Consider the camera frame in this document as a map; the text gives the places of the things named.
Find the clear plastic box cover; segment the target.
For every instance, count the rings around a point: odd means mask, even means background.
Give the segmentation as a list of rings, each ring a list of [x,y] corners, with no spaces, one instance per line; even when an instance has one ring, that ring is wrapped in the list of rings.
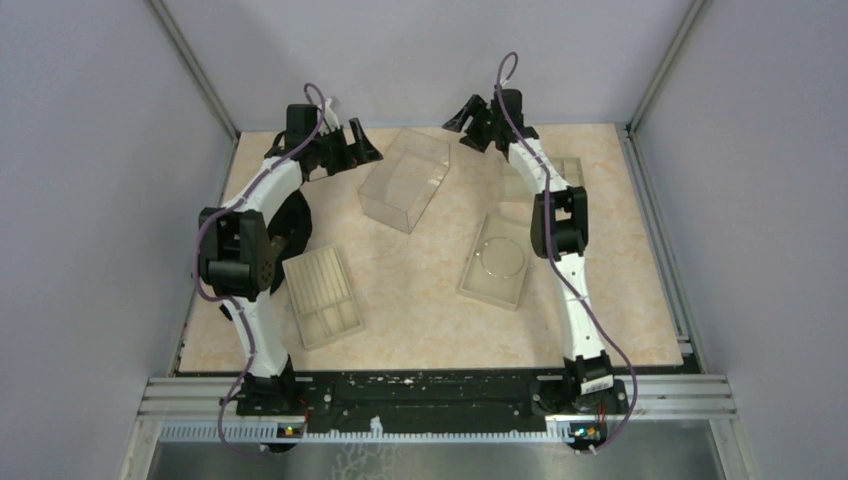
[[[358,191],[363,214],[411,233],[449,168],[447,142],[401,130]]]

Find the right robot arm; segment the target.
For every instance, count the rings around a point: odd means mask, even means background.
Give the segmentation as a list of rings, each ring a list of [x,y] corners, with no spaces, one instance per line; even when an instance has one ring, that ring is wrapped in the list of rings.
[[[462,133],[460,143],[475,151],[494,146],[532,194],[530,244],[554,275],[566,320],[563,398],[572,410],[588,412],[614,386],[586,279],[588,194],[557,172],[537,131],[524,124],[522,106],[517,89],[501,90],[490,101],[474,94],[442,128]]]

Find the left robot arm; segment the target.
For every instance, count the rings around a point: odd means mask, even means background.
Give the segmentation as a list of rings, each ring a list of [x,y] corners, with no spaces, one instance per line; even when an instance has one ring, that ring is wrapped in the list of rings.
[[[284,261],[303,253],[312,234],[301,187],[316,169],[333,176],[382,157],[360,121],[341,122],[331,101],[292,104],[247,185],[199,215],[195,287],[236,323],[246,355],[243,383],[261,385],[261,401],[277,414],[300,399],[270,296],[282,284]]]

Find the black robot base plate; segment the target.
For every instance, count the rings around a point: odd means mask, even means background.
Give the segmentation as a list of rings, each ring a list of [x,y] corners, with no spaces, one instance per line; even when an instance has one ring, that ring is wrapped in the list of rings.
[[[623,381],[603,393],[576,396],[563,368],[247,376],[233,401],[241,416],[302,416],[311,433],[363,432],[373,418],[389,433],[535,432],[548,415],[596,420],[628,409]]]

